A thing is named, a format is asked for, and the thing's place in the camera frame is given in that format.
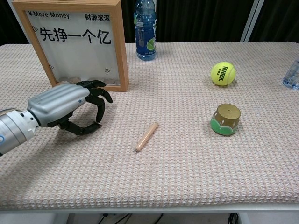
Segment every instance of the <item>yellow tennis ball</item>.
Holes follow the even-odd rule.
[[[235,74],[235,67],[228,62],[219,62],[211,71],[213,83],[221,86],[230,84],[234,80]]]

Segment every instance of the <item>clear bottle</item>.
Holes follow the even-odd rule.
[[[282,83],[288,88],[299,90],[299,57],[286,73]]]
[[[137,0],[134,12],[137,56],[144,61],[156,57],[156,12],[153,0]]]

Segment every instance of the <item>gold lid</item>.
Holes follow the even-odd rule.
[[[241,116],[238,107],[232,104],[221,104],[217,110],[218,113],[226,119],[238,119]]]

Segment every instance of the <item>wooden stick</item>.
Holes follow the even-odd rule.
[[[143,148],[143,146],[145,145],[145,143],[149,140],[150,136],[153,134],[153,132],[156,130],[156,128],[159,126],[159,124],[157,122],[155,122],[154,124],[152,124],[149,129],[147,130],[147,132],[143,135],[143,137],[140,139],[140,141],[137,143],[136,152],[140,152]]]

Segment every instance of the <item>dark background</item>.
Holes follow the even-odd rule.
[[[157,0],[157,41],[241,39],[254,0]],[[135,0],[121,0],[126,42],[135,42]],[[299,0],[265,0],[250,41],[299,43]],[[0,0],[0,45],[28,43],[8,2]]]

